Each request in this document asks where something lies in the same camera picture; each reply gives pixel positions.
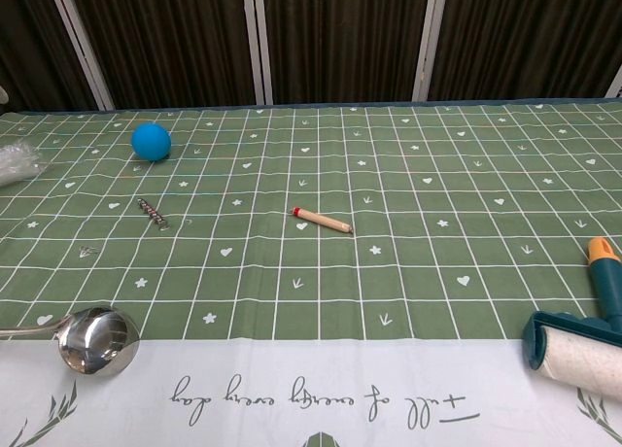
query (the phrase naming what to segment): plastic bag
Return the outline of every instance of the plastic bag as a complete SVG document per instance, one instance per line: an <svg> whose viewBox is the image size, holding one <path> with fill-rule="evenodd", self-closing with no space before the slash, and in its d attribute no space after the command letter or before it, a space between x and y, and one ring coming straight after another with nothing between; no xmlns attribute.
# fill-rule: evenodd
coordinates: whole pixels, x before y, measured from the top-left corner
<svg viewBox="0 0 622 447"><path fill-rule="evenodd" d="M21 142L0 149L0 187L43 173L48 164L41 153Z"/></svg>

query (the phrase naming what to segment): white star print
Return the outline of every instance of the white star print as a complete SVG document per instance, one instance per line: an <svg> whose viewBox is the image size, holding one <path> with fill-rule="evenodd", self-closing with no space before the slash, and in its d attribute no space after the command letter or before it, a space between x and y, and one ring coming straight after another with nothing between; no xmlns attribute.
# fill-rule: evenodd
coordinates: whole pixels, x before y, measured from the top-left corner
<svg viewBox="0 0 622 447"><path fill-rule="evenodd" d="M213 324L218 316L216 314L207 313L207 316L203 316L205 324Z"/></svg>

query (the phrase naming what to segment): curtain pleat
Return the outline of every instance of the curtain pleat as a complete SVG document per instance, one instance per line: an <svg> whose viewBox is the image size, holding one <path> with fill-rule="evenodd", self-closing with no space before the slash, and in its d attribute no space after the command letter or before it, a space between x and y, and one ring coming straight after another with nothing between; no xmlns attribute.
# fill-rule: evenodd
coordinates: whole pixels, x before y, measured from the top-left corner
<svg viewBox="0 0 622 447"><path fill-rule="evenodd" d="M410 100L427 0L264 0L275 103Z"/></svg>
<svg viewBox="0 0 622 447"><path fill-rule="evenodd" d="M255 103L243 0L76 0L118 108Z"/></svg>
<svg viewBox="0 0 622 447"><path fill-rule="evenodd" d="M0 86L8 112L97 109L53 0L0 0Z"/></svg>
<svg viewBox="0 0 622 447"><path fill-rule="evenodd" d="M446 0L429 100L603 97L622 0Z"/></svg>

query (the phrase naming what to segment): green tablecloth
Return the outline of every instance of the green tablecloth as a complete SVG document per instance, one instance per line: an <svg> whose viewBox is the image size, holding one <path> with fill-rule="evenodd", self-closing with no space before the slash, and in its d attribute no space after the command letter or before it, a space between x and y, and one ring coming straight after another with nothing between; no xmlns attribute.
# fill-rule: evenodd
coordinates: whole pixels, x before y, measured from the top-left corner
<svg viewBox="0 0 622 447"><path fill-rule="evenodd" d="M153 120L173 149L150 164L129 143ZM5 114L0 134L51 162L0 188L0 326L112 302L143 338L517 338L536 309L598 314L587 243L622 246L620 102Z"/></svg>

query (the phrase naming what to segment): white adhesive roll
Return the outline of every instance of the white adhesive roll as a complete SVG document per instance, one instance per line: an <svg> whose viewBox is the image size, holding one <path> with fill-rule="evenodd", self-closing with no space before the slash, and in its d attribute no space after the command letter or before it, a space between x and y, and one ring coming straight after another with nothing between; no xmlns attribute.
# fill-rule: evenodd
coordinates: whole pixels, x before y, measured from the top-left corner
<svg viewBox="0 0 622 447"><path fill-rule="evenodd" d="M622 401L621 348L553 327L542 330L546 350L536 372Z"/></svg>

